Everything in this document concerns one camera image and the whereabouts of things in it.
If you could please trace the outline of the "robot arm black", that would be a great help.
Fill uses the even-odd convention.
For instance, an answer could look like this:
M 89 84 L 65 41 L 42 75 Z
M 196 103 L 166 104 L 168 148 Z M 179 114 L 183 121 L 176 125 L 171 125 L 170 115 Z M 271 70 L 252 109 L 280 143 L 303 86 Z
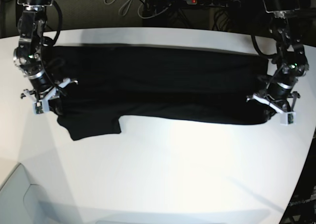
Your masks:
M 293 88 L 299 77 L 309 70 L 305 49 L 296 18 L 300 10 L 299 0 L 263 0 L 265 12 L 272 15 L 270 33 L 276 42 L 275 54 L 264 54 L 252 36 L 253 46 L 259 56 L 276 65 L 273 75 L 262 75 L 259 80 L 265 85 L 257 93 L 247 97 L 269 106 L 268 113 L 280 115 L 282 125 L 296 122 L 295 103 L 300 94 Z
M 61 96 L 65 87 L 77 83 L 76 79 L 62 78 L 58 69 L 65 65 L 62 58 L 46 59 L 61 32 L 63 16 L 55 0 L 17 0 L 24 10 L 18 21 L 19 41 L 13 53 L 14 65 L 22 71 L 32 89 L 25 89 L 21 98 L 32 101 L 34 114 L 53 112 L 62 115 Z M 54 38 L 44 36 L 47 23 L 46 9 L 55 7 L 58 13 L 58 27 Z

